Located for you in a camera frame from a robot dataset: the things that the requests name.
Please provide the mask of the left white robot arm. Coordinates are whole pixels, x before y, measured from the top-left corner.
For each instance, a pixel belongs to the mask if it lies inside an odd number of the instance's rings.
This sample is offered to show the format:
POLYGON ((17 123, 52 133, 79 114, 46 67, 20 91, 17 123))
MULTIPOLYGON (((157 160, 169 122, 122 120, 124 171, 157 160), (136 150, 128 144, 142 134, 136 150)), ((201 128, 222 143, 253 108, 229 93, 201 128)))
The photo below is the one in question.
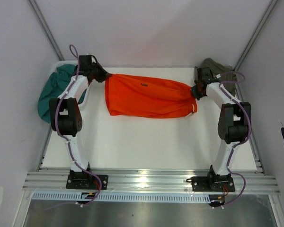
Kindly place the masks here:
POLYGON ((57 132, 66 144, 72 164, 71 171, 83 172, 77 177, 77 184, 82 189, 93 185, 93 177, 89 175, 89 161, 83 154, 80 131, 83 119, 80 112, 79 100, 88 91, 93 80, 101 83, 112 75, 108 73, 93 55, 80 55, 77 58, 74 76, 65 90, 49 101, 52 130, 57 132))

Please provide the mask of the orange shorts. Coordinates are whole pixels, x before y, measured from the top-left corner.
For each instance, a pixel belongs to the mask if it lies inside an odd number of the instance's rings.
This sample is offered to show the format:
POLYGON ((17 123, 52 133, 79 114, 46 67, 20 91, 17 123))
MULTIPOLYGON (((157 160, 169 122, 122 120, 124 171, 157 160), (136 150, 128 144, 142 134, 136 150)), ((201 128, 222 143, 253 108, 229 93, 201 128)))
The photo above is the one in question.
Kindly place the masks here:
POLYGON ((105 82, 105 101, 111 116, 167 119, 198 111, 189 85, 153 77, 113 74, 105 82))

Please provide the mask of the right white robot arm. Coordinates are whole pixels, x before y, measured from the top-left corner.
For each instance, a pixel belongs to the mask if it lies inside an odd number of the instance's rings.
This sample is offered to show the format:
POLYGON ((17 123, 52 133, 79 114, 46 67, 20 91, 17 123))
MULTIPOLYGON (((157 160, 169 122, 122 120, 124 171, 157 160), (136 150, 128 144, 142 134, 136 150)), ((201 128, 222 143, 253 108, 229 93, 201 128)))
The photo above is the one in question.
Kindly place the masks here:
POLYGON ((251 104, 241 102, 232 95, 221 81, 221 75, 214 76, 210 68, 197 68, 192 96, 197 100, 208 97, 220 109, 217 126, 221 139, 217 157, 206 177, 207 187, 217 191, 231 180, 231 165, 237 148, 246 143, 251 135, 251 104))

